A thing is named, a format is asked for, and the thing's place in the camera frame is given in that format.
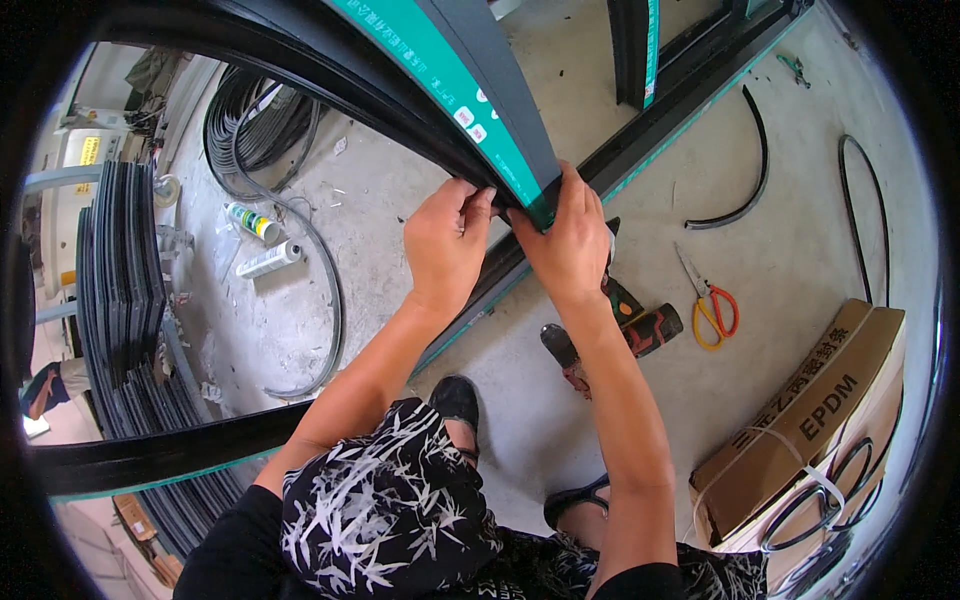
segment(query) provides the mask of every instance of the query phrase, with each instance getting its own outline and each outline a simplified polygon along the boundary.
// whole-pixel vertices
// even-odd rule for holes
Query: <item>scissors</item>
[[[736,300],[733,299],[733,296],[715,285],[710,285],[706,279],[700,276],[696,267],[690,262],[690,257],[681,249],[680,244],[674,242],[673,246],[677,249],[677,256],[680,257],[680,261],[684,264],[684,269],[686,269],[686,274],[690,277],[694,289],[697,290],[697,296],[700,297],[693,304],[693,337],[697,338],[697,344],[703,348],[711,351],[716,350],[723,346],[725,338],[731,338],[733,334],[736,333],[736,328],[740,325],[740,309],[737,307]],[[707,301],[705,300],[707,296],[710,296],[710,299],[713,300],[713,312],[716,313],[715,319],[707,310]],[[720,302],[717,296],[724,297],[733,308],[733,326],[730,329],[726,329],[723,325],[723,314],[720,312]],[[704,317],[707,318],[707,322],[710,323],[713,330],[717,332],[719,339],[716,344],[708,344],[700,337],[700,331],[697,329],[697,313],[703,313]]]

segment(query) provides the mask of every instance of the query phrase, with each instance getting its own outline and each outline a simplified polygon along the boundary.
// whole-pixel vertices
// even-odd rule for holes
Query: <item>yellow warning sign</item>
[[[97,161],[97,151],[100,150],[100,137],[90,136],[84,140],[84,148],[80,151],[80,166],[93,164]],[[78,183],[75,194],[89,194],[89,183]]]

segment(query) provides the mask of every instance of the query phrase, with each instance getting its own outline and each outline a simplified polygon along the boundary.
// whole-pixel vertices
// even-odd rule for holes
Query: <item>hand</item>
[[[496,190],[460,179],[444,182],[403,227],[403,247],[414,277],[408,297],[444,326],[453,321],[480,276]]]
[[[602,298],[600,283],[610,254],[610,235],[596,192],[570,163],[561,160],[560,169],[564,178],[557,218],[549,231],[539,233],[518,210],[511,208],[508,214],[516,240],[562,317],[565,311]]]

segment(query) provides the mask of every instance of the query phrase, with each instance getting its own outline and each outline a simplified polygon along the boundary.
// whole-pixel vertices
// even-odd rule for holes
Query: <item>black shoe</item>
[[[581,502],[592,502],[603,508],[604,512],[610,509],[610,503],[597,495],[597,490],[606,488],[610,484],[610,476],[604,473],[602,477],[588,486],[577,488],[576,490],[564,490],[563,492],[551,493],[543,503],[543,519],[550,529],[557,530],[557,522],[560,515],[574,504]]]
[[[476,449],[457,449],[465,458],[473,459],[475,463],[480,456],[480,444],[477,442],[480,408],[477,405],[473,382],[462,375],[447,375],[433,389],[426,404],[444,419],[458,420],[469,426],[473,431],[473,445]]]

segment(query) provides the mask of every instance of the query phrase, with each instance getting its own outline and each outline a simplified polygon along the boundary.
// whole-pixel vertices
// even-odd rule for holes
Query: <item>orange scissor handle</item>
[[[736,329],[740,326],[740,308],[736,305],[736,300],[733,299],[733,296],[724,290],[721,290],[713,285],[709,286],[709,288],[710,299],[713,300],[713,313],[716,315],[716,318],[709,313],[707,301],[703,298],[698,298],[693,304],[693,337],[696,338],[697,344],[699,344],[701,347],[713,351],[723,346],[723,341],[725,338],[732,337],[733,334],[736,333]],[[720,300],[717,299],[717,296],[722,296],[724,299],[726,299],[733,309],[733,326],[730,329],[726,329],[723,325],[723,313],[720,312]],[[704,338],[701,337],[700,328],[697,324],[697,316],[700,314],[707,319],[707,322],[711,327],[713,327],[713,330],[716,331],[716,344],[708,344],[706,341],[704,341]]]
[[[717,316],[716,322],[716,331],[718,334],[725,338],[733,337],[733,334],[736,333],[736,329],[740,326],[740,308],[736,305],[736,300],[733,299],[733,296],[721,290],[715,285],[709,286],[710,288],[710,299],[713,300],[713,312]],[[722,296],[724,299],[730,303],[730,307],[733,309],[733,326],[727,330],[723,326],[723,313],[720,312],[720,301],[717,299],[717,296]]]

